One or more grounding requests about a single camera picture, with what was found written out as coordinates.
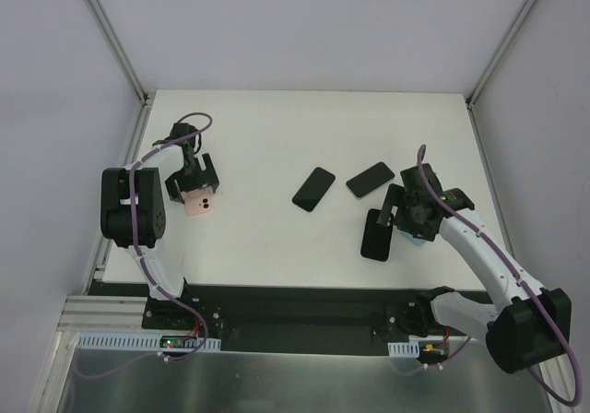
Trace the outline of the pink phone case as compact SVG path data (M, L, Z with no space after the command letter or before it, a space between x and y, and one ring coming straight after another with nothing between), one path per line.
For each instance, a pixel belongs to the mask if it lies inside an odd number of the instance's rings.
M206 214L213 209L213 193L210 188L183 193L184 212L189 217Z

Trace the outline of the black phone case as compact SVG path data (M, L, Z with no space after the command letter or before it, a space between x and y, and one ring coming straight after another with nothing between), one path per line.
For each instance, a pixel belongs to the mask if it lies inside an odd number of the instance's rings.
M373 261L385 262L389 258L393 237L392 216L384 223L380 221L381 211L372 208L365 219L360 255Z

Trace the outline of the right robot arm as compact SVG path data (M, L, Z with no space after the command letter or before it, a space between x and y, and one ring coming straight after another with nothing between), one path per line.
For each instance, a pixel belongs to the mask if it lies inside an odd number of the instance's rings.
M383 206L369 211L361 253L384 262L393 231L433 242L442 238L463 258L490 297L475 302L449 287L421 292L398 320L416 336L454 328L485 343L497 366L515 373L570 352L572 303L528 274L487 233L471 199L459 188L443 190L428 163L401 172Z

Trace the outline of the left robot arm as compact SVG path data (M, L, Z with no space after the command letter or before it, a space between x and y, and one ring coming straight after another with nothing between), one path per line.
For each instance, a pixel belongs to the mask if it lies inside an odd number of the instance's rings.
M202 134L213 124L204 112L192 112L172 125L169 135L121 168L101 174L100 230L102 236L132 257L147 282L143 326L152 322L184 329L206 324L194 307L182 267L167 252L166 204L187 205L189 194L216 192L219 179L211 156L198 158Z

